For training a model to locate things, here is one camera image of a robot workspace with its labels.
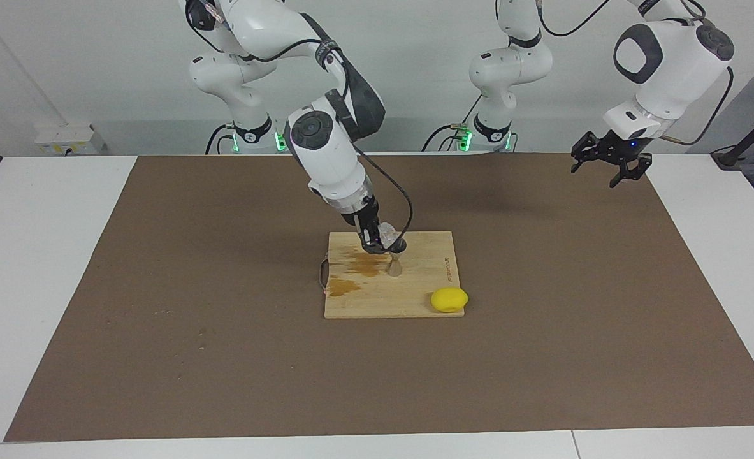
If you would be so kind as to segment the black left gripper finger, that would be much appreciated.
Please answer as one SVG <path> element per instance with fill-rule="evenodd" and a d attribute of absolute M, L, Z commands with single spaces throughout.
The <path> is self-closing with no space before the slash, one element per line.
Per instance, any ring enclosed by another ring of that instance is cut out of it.
<path fill-rule="evenodd" d="M 570 169 L 572 174 L 584 164 L 590 161 L 604 161 L 610 163 L 609 159 L 609 139 L 607 136 L 598 138 L 592 131 L 587 131 L 581 139 L 572 146 L 570 150 L 571 158 L 574 163 Z"/>
<path fill-rule="evenodd" d="M 610 180 L 609 188 L 614 189 L 622 181 L 625 180 L 640 180 L 648 168 L 653 164 L 653 155 L 651 153 L 641 153 L 634 157 L 635 165 L 633 168 L 629 166 L 630 162 L 627 159 L 616 160 L 616 166 L 618 166 L 618 173 L 614 175 Z"/>

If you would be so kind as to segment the stained wooden cutting board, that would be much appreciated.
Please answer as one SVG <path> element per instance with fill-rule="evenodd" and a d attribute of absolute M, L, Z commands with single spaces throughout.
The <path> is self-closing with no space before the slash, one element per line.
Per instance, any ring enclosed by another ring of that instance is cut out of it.
<path fill-rule="evenodd" d="M 430 305 L 433 291 L 461 288 L 452 232 L 411 231 L 405 241 L 403 273 L 391 278 L 386 273 L 389 254 L 367 254 L 355 233 L 330 233 L 325 319 L 464 316 L 466 308 L 443 314 Z"/>

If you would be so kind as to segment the yellow lemon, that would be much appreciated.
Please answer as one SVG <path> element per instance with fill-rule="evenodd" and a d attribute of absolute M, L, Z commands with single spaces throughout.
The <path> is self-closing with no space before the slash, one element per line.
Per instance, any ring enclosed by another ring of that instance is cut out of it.
<path fill-rule="evenodd" d="M 469 296 L 466 291 L 456 287 L 440 288 L 430 295 L 430 305 L 443 314 L 455 314 L 466 308 Z"/>

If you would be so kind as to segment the black stand pole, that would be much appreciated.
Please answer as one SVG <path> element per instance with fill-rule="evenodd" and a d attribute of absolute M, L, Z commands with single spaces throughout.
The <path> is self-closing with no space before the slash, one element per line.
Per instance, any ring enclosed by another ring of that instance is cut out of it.
<path fill-rule="evenodd" d="M 738 163 L 742 154 L 754 145 L 754 128 L 735 145 L 729 145 L 711 153 L 711 159 L 723 171 L 740 170 Z"/>

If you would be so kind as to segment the brown table mat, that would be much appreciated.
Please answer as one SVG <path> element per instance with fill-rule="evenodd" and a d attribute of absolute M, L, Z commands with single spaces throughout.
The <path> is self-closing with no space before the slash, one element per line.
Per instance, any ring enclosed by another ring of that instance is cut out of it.
<path fill-rule="evenodd" d="M 141 157 L 7 441 L 754 425 L 754 362 L 647 180 L 393 156 L 464 317 L 328 320 L 291 157 Z"/>

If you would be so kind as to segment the white power strip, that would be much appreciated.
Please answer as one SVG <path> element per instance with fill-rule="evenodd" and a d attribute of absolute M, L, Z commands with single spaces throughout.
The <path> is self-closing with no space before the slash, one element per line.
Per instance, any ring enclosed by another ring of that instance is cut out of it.
<path fill-rule="evenodd" d="M 91 124 L 39 128 L 34 145 L 48 155 L 101 155 L 106 151 L 106 142 Z"/>

